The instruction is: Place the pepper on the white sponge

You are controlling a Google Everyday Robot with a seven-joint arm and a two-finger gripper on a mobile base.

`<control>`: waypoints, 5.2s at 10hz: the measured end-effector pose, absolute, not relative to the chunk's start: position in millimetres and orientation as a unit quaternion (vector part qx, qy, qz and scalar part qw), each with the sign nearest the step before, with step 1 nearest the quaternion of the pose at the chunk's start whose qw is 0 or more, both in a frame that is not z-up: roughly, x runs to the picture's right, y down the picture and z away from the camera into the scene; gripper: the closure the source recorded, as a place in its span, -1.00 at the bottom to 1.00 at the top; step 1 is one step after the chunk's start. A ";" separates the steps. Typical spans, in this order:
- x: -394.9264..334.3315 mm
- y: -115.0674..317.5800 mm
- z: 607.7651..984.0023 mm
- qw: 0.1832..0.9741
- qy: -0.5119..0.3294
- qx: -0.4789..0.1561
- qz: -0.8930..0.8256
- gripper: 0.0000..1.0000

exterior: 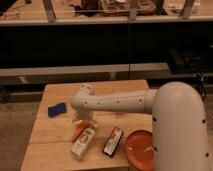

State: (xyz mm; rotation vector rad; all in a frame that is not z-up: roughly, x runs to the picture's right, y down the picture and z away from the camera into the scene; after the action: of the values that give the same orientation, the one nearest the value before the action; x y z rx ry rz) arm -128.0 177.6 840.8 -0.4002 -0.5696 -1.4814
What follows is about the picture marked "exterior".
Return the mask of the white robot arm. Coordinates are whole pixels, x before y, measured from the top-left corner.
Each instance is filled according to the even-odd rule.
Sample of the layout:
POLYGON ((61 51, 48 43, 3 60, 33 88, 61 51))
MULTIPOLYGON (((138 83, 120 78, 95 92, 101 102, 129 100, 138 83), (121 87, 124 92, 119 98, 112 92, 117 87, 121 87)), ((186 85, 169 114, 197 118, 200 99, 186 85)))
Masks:
POLYGON ((105 95, 83 84, 71 106, 78 120, 91 119, 95 111, 150 114, 154 171, 211 171, 204 103, 186 83, 105 95))

